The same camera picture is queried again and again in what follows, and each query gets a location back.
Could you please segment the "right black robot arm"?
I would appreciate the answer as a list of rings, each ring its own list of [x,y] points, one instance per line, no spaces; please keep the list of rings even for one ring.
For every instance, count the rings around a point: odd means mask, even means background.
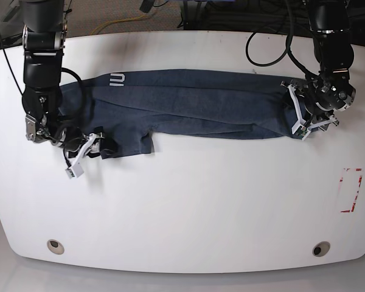
[[[36,144],[49,141],[63,150],[67,166],[72,158],[112,158],[117,144],[103,127],[86,133],[96,101],[85,82],[62,66],[67,22],[64,1],[21,1],[25,90],[22,105],[26,112],[26,138]],[[73,76],[79,88],[79,104],[67,114],[60,110],[63,73]]]

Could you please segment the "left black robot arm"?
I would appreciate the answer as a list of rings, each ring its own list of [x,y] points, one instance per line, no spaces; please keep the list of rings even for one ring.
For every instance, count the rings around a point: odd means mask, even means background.
[[[303,81],[282,83],[296,112],[292,134],[305,139],[312,131],[338,125],[337,111],[352,106],[356,90],[350,84],[349,69],[354,61],[350,43],[350,23],[346,1],[305,1],[318,74],[310,72],[288,53],[291,61],[305,74]]]

